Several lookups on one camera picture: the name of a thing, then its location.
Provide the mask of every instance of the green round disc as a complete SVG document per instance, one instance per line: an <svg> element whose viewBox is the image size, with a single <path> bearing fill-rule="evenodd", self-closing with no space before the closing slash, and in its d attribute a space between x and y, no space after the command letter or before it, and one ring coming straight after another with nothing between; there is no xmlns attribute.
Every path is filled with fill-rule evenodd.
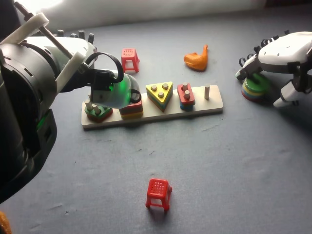
<svg viewBox="0 0 312 234"><path fill-rule="evenodd" d="M244 83L246 88L254 93L265 93L270 87L270 81L261 74L253 74L253 78L258 80L258 83L255 83L253 80L246 78Z"/></svg>

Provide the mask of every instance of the orange toy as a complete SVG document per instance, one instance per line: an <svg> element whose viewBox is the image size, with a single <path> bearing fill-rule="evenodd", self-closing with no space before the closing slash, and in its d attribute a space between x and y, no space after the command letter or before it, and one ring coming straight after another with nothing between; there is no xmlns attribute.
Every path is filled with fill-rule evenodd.
<svg viewBox="0 0 312 234"><path fill-rule="evenodd" d="M5 213L0 211L0 233L12 234L10 224L5 216Z"/></svg>
<svg viewBox="0 0 312 234"><path fill-rule="evenodd" d="M196 52L184 56L186 65L194 70L204 71L208 62L208 45L204 45L203 53L198 55Z"/></svg>

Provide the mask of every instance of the orange object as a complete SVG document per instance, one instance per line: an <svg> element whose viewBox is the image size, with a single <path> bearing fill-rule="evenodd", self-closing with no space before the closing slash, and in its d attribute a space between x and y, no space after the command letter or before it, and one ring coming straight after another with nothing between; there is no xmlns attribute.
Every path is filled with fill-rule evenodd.
<svg viewBox="0 0 312 234"><path fill-rule="evenodd" d="M184 56L184 62L192 69L204 71L208 62L208 45L204 45L203 53L198 55L196 52Z"/></svg>
<svg viewBox="0 0 312 234"><path fill-rule="evenodd" d="M126 68L126 62L131 61L133 68ZM140 62L135 48L123 48L121 51L121 65L123 71L132 71L139 72L138 63Z"/></svg>
<svg viewBox="0 0 312 234"><path fill-rule="evenodd" d="M10 223L5 216L5 213L0 211L0 229L4 234L12 234Z"/></svg>
<svg viewBox="0 0 312 234"><path fill-rule="evenodd" d="M169 210L169 200L172 187L168 181L164 179L151 179L147 190L146 207L159 206L163 207L164 211Z"/></svg>

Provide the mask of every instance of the white wall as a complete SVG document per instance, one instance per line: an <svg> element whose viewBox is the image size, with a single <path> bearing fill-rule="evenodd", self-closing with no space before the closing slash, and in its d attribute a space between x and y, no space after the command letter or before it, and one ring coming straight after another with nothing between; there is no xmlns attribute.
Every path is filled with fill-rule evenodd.
<svg viewBox="0 0 312 234"><path fill-rule="evenodd" d="M23 1L27 5L34 0ZM50 20L50 29L79 29L256 9L264 4L265 0L63 0L42 12Z"/></svg>

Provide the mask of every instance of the gray tablecloth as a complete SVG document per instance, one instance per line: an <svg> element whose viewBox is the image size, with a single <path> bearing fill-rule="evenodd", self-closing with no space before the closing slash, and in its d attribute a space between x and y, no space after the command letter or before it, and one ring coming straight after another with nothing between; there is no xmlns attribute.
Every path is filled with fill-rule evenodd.
<svg viewBox="0 0 312 234"><path fill-rule="evenodd" d="M312 31L312 7L241 12L109 26L95 33L99 51L119 58L135 47L146 84L217 84L224 112L85 132L88 88L59 94L52 109L58 138L42 171L0 205L15 234L310 234L311 97L278 111L247 101L235 79L238 59L284 30ZM209 46L203 72L186 53ZM97 68L115 69L108 58ZM291 76L268 75L280 87ZM145 207L149 179L173 187L170 210Z"/></svg>

